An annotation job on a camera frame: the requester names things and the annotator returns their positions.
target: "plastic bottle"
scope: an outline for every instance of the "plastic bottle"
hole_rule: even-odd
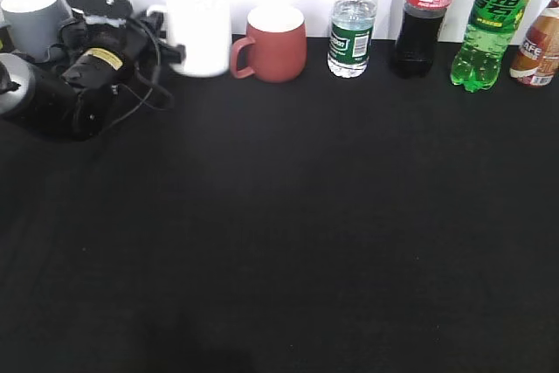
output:
[[[468,92],[489,89],[499,78],[503,54],[529,0],[475,0],[451,80]]]
[[[328,66],[336,76],[354,78],[367,68],[377,2],[336,0],[328,50]]]
[[[551,83],[559,68],[559,0],[551,0],[520,45],[510,75],[522,85]]]
[[[452,0],[406,0],[392,68],[402,77],[423,77],[432,67],[445,13]]]

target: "brown bottle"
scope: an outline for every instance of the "brown bottle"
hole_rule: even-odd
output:
[[[551,0],[535,20],[510,69],[523,85],[546,86],[559,68],[559,0]]]

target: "red mug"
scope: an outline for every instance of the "red mug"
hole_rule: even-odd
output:
[[[266,82],[295,79],[307,63],[305,18],[292,6],[261,6],[248,14],[246,37],[233,44],[231,74],[254,75]],[[248,47],[247,67],[238,69],[238,55]]]

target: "yellow label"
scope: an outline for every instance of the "yellow label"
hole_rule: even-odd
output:
[[[114,70],[119,70],[122,67],[122,60],[104,48],[90,48],[87,50],[86,55],[94,56],[108,63]]]

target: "sprite bottle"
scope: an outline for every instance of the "sprite bottle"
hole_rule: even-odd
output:
[[[503,54],[521,23],[528,1],[475,0],[464,44],[452,63],[454,85],[464,85],[468,92],[494,85]]]

